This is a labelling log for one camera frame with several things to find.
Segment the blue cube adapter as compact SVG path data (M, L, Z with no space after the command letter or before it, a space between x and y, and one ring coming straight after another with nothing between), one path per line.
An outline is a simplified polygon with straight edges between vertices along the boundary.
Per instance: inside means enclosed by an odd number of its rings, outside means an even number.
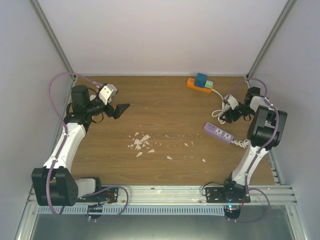
M198 88L204 88L205 82L207 81L208 76L204 73L197 73L195 77L194 86Z

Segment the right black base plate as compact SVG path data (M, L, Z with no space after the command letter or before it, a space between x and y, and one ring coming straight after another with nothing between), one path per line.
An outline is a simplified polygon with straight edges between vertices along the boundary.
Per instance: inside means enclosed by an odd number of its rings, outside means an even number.
M222 186L207 186L204 191L207 203L241 204L242 202L251 202L251 198L245 195L245 190L225 189Z

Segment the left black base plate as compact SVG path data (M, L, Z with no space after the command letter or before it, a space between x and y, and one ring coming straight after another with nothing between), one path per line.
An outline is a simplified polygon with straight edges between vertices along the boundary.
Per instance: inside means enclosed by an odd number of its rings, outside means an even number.
M118 187L113 187L105 190L99 194L81 197L77 203L90 203L90 204L113 204L118 202Z

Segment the aluminium front rail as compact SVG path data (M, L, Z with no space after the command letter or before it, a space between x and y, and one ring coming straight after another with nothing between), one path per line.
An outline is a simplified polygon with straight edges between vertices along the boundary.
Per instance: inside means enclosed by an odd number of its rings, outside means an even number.
M209 206L209 205L297 205L289 185L251 185L250 200L227 202L220 196L208 194L201 185L122 185L118 188L116 205L130 206Z

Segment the purple power strip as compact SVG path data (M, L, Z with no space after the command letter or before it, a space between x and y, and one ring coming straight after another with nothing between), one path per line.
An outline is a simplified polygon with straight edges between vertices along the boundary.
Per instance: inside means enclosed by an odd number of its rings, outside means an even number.
M234 140L234 136L230 134L229 132L222 130L221 128L217 127L216 125L207 122L204 125L203 128L204 132L207 133L208 135L226 143L226 144L231 144L232 141Z

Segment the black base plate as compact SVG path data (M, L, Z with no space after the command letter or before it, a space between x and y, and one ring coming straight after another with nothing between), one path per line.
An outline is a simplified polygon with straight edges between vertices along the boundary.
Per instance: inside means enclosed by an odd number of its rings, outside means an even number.
M222 186L207 186L204 191L207 203L241 204L242 202L251 202L251 198L245 195L245 190L225 189Z
M77 203L90 203L90 204L113 204L118 202L118 187L113 187L105 190L99 194L81 197Z

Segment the green cube adapter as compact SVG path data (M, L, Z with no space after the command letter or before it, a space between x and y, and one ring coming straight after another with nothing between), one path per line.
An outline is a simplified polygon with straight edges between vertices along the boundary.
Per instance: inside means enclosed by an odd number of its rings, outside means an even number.
M204 84L204 88L205 89L212 89L213 88L213 82L212 81L209 81L209 80L207 80L206 82L205 82L205 84Z

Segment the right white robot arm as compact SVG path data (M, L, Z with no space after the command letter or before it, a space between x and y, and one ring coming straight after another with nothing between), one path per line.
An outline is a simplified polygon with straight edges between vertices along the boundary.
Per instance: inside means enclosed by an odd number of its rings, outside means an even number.
M221 196L228 203L248 194L248 185L260 161L282 139L288 113L278 110L266 96L262 96L260 88L251 87L244 103L229 108L221 116L227 123L233 123L240 117L249 117L251 121L246 137L248 146L239 165L224 181Z

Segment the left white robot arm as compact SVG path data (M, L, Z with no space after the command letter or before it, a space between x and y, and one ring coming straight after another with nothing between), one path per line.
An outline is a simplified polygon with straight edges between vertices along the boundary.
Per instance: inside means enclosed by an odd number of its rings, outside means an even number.
M78 85L71 89L60 138L43 167L32 171L31 179L37 203L40 206L73 206L78 199L87 197L98 202L103 197L98 177L75 180L71 175L72 162L94 116L118 119L130 106L128 103L113 107L111 101L118 93L113 84L103 84L94 95L90 87Z

